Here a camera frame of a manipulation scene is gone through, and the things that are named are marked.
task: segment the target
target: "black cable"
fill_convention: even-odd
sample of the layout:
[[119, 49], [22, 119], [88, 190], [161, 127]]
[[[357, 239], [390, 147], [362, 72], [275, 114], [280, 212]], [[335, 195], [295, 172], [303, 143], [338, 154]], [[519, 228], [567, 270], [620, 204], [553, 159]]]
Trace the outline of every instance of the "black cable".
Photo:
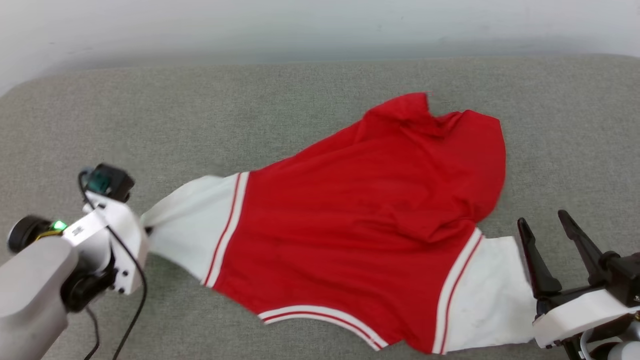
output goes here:
[[[86, 171], [83, 171], [80, 174], [78, 174], [78, 187], [80, 187], [80, 192], [82, 193], [82, 196], [84, 197], [84, 201], [87, 204], [89, 204], [89, 206], [91, 206], [91, 208], [93, 210], [95, 210], [95, 206], [93, 205], [93, 203], [91, 201], [89, 201], [89, 198], [86, 196], [86, 191], [85, 191], [84, 186], [82, 184], [82, 177], [84, 175], [86, 175], [86, 174], [87, 174]], [[127, 341], [127, 338], [129, 337], [129, 333], [131, 333], [131, 330], [136, 325], [136, 321], [138, 321], [138, 317], [140, 316], [140, 313], [142, 312], [142, 308], [145, 305], [145, 301], [147, 301], [147, 277], [145, 277], [145, 273], [144, 273], [144, 271], [142, 271], [142, 266], [140, 266], [140, 263], [138, 262], [138, 260], [136, 260], [136, 257], [133, 256], [133, 254], [131, 254], [131, 251], [129, 251], [127, 246], [124, 245], [124, 242], [120, 239], [120, 237], [113, 231], [113, 229], [110, 226], [107, 225], [106, 228], [111, 233], [111, 235], [113, 235], [113, 237], [120, 244], [120, 246], [122, 246], [122, 248], [127, 252], [127, 255], [129, 255], [129, 257], [136, 264], [136, 269], [140, 273], [140, 280], [142, 282], [142, 299], [140, 299], [140, 305], [138, 305], [138, 310], [136, 311], [136, 314], [133, 316], [133, 319], [131, 319], [131, 323], [129, 324], [129, 327], [127, 328], [127, 331], [122, 336], [122, 340], [120, 340], [120, 344], [118, 345], [118, 349], [113, 354], [112, 360], [117, 360], [118, 359], [118, 355], [120, 355], [120, 351], [122, 350], [122, 347], [124, 346], [124, 343]]]
[[95, 329], [95, 346], [93, 347], [93, 349], [91, 349], [91, 351], [89, 351], [89, 354], [84, 357], [84, 360], [89, 360], [100, 347], [100, 333], [98, 332], [98, 319], [95, 317], [95, 314], [93, 313], [93, 311], [91, 311], [91, 309], [89, 309], [88, 306], [85, 308], [85, 310], [86, 313], [91, 317], [91, 320], [93, 320], [93, 328]]

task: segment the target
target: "white backdrop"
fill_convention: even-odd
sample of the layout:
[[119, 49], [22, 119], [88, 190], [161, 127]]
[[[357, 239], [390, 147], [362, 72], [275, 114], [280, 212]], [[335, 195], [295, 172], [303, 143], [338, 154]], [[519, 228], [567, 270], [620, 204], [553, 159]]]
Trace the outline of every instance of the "white backdrop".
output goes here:
[[640, 0], [0, 0], [0, 49], [0, 94], [102, 67], [640, 56]]

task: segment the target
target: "white striped trim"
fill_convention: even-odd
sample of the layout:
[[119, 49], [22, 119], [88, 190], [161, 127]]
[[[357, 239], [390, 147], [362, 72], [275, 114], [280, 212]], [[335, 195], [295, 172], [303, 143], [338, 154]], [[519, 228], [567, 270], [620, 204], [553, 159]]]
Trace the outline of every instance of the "white striped trim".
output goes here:
[[222, 268], [222, 261], [224, 260], [227, 246], [229, 245], [229, 241], [236, 231], [238, 221], [240, 220], [240, 213], [242, 212], [244, 201], [244, 192], [246, 191], [246, 184], [248, 179], [249, 172], [241, 172], [238, 174], [238, 184], [235, 193], [235, 201], [232, 205], [232, 212], [229, 215], [229, 224], [225, 229], [225, 232], [221, 235], [220, 242], [214, 249], [214, 254], [212, 254], [212, 256], [215, 256], [215, 258], [213, 259], [211, 271], [209, 272], [209, 274], [207, 274], [209, 277], [209, 280], [205, 284], [207, 287], [212, 288], [216, 284], [218, 276], [220, 276], [220, 269]]
[[449, 275], [447, 275], [447, 279], [442, 286], [440, 298], [438, 299], [438, 311], [436, 313], [436, 334], [433, 340], [433, 349], [431, 350], [434, 354], [441, 354], [445, 349], [445, 332], [447, 331], [447, 308], [449, 307], [449, 301], [455, 290], [456, 282], [467, 264], [467, 260], [472, 255], [481, 238], [482, 232], [476, 228], [469, 240], [467, 240], [467, 244], [465, 244], [460, 255], [458, 255], [456, 262], [453, 263]]
[[354, 316], [330, 307], [312, 305], [287, 306], [265, 311], [258, 314], [258, 317], [264, 320], [266, 324], [295, 318], [322, 320], [355, 333], [366, 341], [375, 351], [388, 346], [388, 343], [365, 323]]

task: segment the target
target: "garment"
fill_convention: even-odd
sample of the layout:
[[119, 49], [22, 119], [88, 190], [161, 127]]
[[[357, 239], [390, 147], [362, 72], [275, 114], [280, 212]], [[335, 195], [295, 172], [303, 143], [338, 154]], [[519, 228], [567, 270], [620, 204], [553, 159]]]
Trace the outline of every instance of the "garment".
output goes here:
[[376, 350], [444, 354], [532, 338], [514, 239], [476, 227], [504, 176], [497, 119], [434, 117], [408, 94], [263, 169], [187, 183], [143, 222], [152, 252], [266, 323], [313, 318]]

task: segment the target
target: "green led indicator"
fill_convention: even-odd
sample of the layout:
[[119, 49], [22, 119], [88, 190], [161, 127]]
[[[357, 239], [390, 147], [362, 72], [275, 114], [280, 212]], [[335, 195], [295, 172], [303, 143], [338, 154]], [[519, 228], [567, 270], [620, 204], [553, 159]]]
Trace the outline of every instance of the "green led indicator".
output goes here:
[[58, 220], [55, 223], [53, 223], [53, 225], [51, 226], [53, 229], [55, 230], [64, 230], [67, 228], [67, 225], [65, 223], [63, 223], [62, 221]]

